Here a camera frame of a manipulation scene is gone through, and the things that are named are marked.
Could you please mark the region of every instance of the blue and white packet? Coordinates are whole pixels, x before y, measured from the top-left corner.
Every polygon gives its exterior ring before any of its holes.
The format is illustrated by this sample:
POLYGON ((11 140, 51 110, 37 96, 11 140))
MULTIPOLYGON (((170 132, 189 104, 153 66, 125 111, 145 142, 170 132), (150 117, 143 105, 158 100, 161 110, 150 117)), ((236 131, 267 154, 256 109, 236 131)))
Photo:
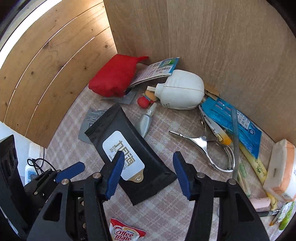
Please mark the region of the blue and white packet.
MULTIPOLYGON (((207 100, 202 103, 202 109, 207 114, 207 116, 212 118, 228 132, 233 133, 231 108, 232 105, 220 98, 218 98, 216 101, 212 98, 207 98, 207 100)), ((239 140, 257 159, 262 132, 253 124, 253 122, 249 118, 247 118, 238 110, 237 120, 239 123, 239 140)))

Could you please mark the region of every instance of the metal screw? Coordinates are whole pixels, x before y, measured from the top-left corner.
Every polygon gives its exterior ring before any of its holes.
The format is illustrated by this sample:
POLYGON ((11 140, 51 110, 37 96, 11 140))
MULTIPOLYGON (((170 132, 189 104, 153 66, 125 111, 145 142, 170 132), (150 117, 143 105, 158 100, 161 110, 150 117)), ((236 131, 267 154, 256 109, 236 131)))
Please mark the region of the metal screw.
POLYGON ((61 181, 61 183, 63 184, 63 185, 66 185, 66 184, 68 184, 69 183, 69 179, 63 179, 62 181, 61 181))
POLYGON ((205 177, 205 174, 203 172, 198 172, 196 175, 199 178, 204 178, 205 177))
POLYGON ((230 185, 235 185, 237 183, 233 178, 229 179, 228 182, 230 185))
POLYGON ((93 174, 93 178, 100 178, 101 177, 101 174, 99 172, 95 172, 93 174))

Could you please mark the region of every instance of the red pouch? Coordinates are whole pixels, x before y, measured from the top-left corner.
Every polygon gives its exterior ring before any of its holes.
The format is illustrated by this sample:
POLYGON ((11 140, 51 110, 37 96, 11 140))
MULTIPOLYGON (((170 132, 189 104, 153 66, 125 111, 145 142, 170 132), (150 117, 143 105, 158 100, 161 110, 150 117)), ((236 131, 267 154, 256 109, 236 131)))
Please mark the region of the red pouch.
POLYGON ((146 234, 145 231, 127 226, 114 218, 110 221, 109 231, 113 241, 136 241, 146 234))
POLYGON ((113 56, 89 81, 89 89, 105 97, 122 97, 130 85, 139 61, 148 56, 131 57, 117 54, 113 56))

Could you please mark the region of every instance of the wooden wall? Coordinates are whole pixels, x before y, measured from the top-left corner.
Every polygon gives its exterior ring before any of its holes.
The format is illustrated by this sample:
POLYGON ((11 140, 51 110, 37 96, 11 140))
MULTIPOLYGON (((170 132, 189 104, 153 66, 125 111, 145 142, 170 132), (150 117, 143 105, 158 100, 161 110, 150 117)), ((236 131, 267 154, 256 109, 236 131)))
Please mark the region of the wooden wall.
POLYGON ((102 0, 63 0, 0 69, 0 121, 47 147, 88 81, 117 53, 102 0))
POLYGON ((296 144, 296 39, 265 0, 104 0, 118 53, 180 57, 274 141, 296 144))

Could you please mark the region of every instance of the red fabric bag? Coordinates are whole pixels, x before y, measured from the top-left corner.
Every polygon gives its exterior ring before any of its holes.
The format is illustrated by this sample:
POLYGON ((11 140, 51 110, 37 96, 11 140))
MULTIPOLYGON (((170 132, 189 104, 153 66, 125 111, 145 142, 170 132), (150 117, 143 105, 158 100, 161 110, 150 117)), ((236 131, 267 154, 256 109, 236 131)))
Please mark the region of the red fabric bag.
POLYGON ((89 81, 89 89, 105 97, 124 96, 136 73, 136 64, 145 59, 148 56, 137 58, 116 54, 89 81))

